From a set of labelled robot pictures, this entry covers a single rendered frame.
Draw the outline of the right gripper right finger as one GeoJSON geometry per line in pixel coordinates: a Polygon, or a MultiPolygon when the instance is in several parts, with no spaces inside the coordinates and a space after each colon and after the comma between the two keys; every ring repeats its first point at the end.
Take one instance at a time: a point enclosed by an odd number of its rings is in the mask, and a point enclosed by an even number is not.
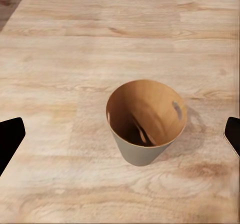
{"type": "Polygon", "coordinates": [[[240,156],[240,118],[228,118],[225,127],[225,136],[240,156]]]}

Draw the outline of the trash can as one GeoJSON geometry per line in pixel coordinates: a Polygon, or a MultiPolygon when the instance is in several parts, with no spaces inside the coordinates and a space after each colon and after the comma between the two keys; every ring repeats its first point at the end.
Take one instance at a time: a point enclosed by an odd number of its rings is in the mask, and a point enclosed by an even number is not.
{"type": "Polygon", "coordinates": [[[133,166],[145,167],[182,134],[188,113],[173,88],[156,80],[137,79],[113,91],[105,117],[124,159],[133,166]],[[181,108],[181,120],[174,101],[181,108]]]}

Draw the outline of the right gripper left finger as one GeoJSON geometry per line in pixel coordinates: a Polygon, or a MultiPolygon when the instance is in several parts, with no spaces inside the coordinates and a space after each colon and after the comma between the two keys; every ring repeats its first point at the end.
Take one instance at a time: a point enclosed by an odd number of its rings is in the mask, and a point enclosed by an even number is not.
{"type": "Polygon", "coordinates": [[[0,176],[26,135],[21,117],[0,122],[0,176]]]}

